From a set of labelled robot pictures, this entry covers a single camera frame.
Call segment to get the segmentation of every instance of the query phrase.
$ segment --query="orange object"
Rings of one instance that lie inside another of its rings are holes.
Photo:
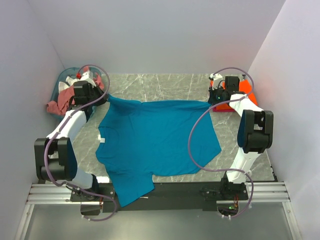
[[[239,91],[245,92],[246,94],[248,94],[251,91],[251,85],[247,79],[239,83]],[[253,93],[251,93],[248,96],[248,98],[251,100],[251,102],[253,102],[255,105],[258,106],[258,102]],[[235,110],[232,107],[228,106],[227,104],[222,104],[220,106],[215,107],[213,111],[214,112],[234,112]]]

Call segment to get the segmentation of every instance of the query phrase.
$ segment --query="white wall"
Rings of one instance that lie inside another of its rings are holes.
[[[274,113],[268,151],[286,183],[304,239],[319,239],[320,1],[287,0],[249,72]]]
[[[249,69],[285,0],[29,0],[63,64],[111,73]]]
[[[10,240],[37,178],[34,141],[55,125],[45,104],[63,65],[26,0],[0,9],[0,239]]]

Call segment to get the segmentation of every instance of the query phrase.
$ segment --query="marble floor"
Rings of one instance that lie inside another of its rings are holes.
[[[127,100],[208,100],[209,74],[111,74],[109,93]],[[109,109],[109,103],[97,107],[94,115],[82,127],[72,145],[80,168],[96,176],[108,176],[105,166],[98,162],[98,126]],[[210,169],[229,168],[237,154],[237,134],[240,117],[235,112],[211,112],[212,124],[221,153],[207,164]],[[253,164],[254,181],[273,181],[268,155],[263,153]],[[154,182],[219,181],[223,172],[200,170],[196,174],[153,176]]]

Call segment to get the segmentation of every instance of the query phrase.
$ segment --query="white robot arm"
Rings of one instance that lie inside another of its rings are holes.
[[[67,181],[82,189],[95,192],[98,187],[97,178],[93,174],[89,174],[78,168],[72,142],[81,127],[90,118],[93,112],[92,107],[104,104],[107,101],[107,96],[94,105],[87,106],[73,113],[79,107],[98,99],[104,93],[94,82],[93,74],[89,70],[82,74],[81,79],[73,83],[73,89],[74,104],[69,107],[61,123],[46,138],[38,138],[34,143],[36,174],[39,180],[50,180],[44,166],[44,152],[49,139],[52,139],[58,132],[48,151],[48,166],[53,178],[57,183]]]
[[[233,94],[230,100],[236,100],[243,97],[243,94]],[[252,110],[255,112],[262,112],[263,109],[255,105],[248,97],[242,99],[241,101],[230,102],[229,106],[233,108],[242,117],[244,110]],[[255,160],[261,155],[261,153],[250,151],[248,153],[244,152],[242,147],[238,148],[238,152],[233,160],[231,169],[240,169],[246,173],[251,174],[251,167]],[[246,181],[246,176],[239,171],[227,171],[226,175],[229,182],[240,184]]]
[[[239,148],[230,168],[243,170],[250,175],[250,169],[255,160],[266,148],[271,147],[273,113],[264,111],[255,105],[244,92],[239,92],[239,83],[238,77],[226,77],[225,88],[218,86],[209,89],[210,98],[208,102],[214,105],[218,102],[232,101],[245,97],[240,101],[229,103],[229,106],[241,117],[237,135]],[[227,171],[226,175],[231,183],[241,184],[246,182],[246,176],[239,171]]]

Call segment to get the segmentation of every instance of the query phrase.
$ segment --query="blue laundry basket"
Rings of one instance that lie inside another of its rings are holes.
[[[95,67],[89,67],[90,71],[93,72],[93,76],[96,75],[96,73],[98,73],[100,76],[101,76],[101,72],[95,68]],[[66,70],[64,70],[63,72],[60,73],[55,85],[54,85],[54,88],[53,88],[53,92],[52,92],[52,95],[51,95],[51,98],[50,98],[50,101],[56,101],[58,102],[58,95],[59,95],[59,82],[64,82],[64,83],[67,83],[66,82],[66,78],[69,76],[70,78],[73,78],[75,79],[76,78],[76,74],[79,70],[79,67],[70,67],[70,68],[67,68]],[[62,119],[64,119],[64,116],[62,115],[57,115],[57,114],[53,114],[53,113],[50,113],[52,116],[54,116],[56,119],[58,119],[60,122],[62,121]]]

